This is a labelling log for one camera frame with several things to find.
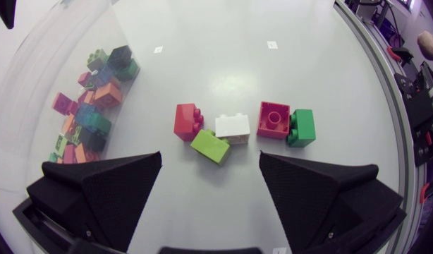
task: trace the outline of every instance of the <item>lime green lego brick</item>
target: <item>lime green lego brick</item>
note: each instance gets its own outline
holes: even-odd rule
[[[91,81],[88,81],[87,84],[84,86],[86,90],[93,90],[94,85],[91,83]]]
[[[66,144],[68,144],[68,140],[64,136],[59,135],[55,143],[55,153],[58,156],[63,157],[64,148],[66,147]]]
[[[55,152],[51,152],[49,155],[49,161],[50,162],[55,162],[56,163],[56,159],[58,159],[59,156],[57,154],[55,154]]]
[[[98,135],[107,135],[111,128],[111,122],[99,113],[93,113],[86,126]]]
[[[140,67],[138,67],[135,59],[131,59],[130,63],[125,68],[116,71],[114,76],[119,81],[127,81],[133,79],[138,74],[139,70]]]
[[[290,132],[286,142],[290,147],[305,147],[315,140],[314,116],[311,109],[296,109],[290,115]]]
[[[80,135],[81,130],[82,130],[82,126],[77,125],[75,127],[74,135],[72,135],[71,138],[68,139],[69,142],[73,143],[74,145],[79,145],[80,140],[78,139],[78,136]]]
[[[231,148],[227,139],[215,137],[215,132],[211,130],[201,130],[190,146],[220,166],[226,161]]]
[[[88,56],[87,60],[87,67],[91,71],[95,71],[99,68],[101,68],[109,59],[109,56],[105,54],[105,51],[103,49],[96,49],[94,53],[91,53]]]

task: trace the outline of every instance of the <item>metal rail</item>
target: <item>metal rail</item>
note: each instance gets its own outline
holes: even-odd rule
[[[394,73],[404,74],[401,66],[386,54],[387,42],[378,29],[364,24],[341,0],[336,0],[334,8],[341,15],[359,40],[366,55],[372,62],[391,112],[394,125],[399,167],[398,193],[403,196],[402,209],[407,214],[403,224],[391,237],[387,253],[405,253],[417,233],[422,212],[418,193],[425,182],[426,166],[414,166],[413,139],[405,105],[396,85]]]

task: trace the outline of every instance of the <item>transparent bin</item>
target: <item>transparent bin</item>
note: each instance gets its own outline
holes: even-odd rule
[[[11,210],[41,163],[105,159],[139,70],[109,1],[61,1],[22,43],[0,89],[0,232],[15,253],[38,251]]]

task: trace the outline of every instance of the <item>cable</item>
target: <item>cable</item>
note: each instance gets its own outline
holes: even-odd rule
[[[401,35],[400,35],[400,32],[398,31],[397,20],[395,19],[395,14],[394,14],[394,11],[392,10],[392,5],[387,0],[384,1],[384,3],[386,3],[389,6],[389,9],[391,10],[392,17],[394,18],[395,29],[396,29],[396,32],[398,35],[398,45],[401,47]]]

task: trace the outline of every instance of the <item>pile of lego bricks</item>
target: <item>pile of lego bricks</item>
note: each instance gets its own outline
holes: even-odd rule
[[[111,122],[106,118],[123,101],[120,88],[131,85],[140,68],[129,46],[91,53],[87,60],[90,71],[80,75],[78,83],[85,89],[77,101],[57,93],[52,108],[66,116],[50,162],[73,164],[99,160],[106,145]]]
[[[191,141],[193,149],[220,166],[231,145],[247,144],[250,137],[247,115],[221,115],[215,119],[215,132],[204,131],[203,125],[204,117],[193,103],[177,105],[174,133],[183,141]],[[305,147],[316,138],[312,110],[296,109],[290,114],[288,105],[261,102],[257,135],[285,139],[290,147]]]

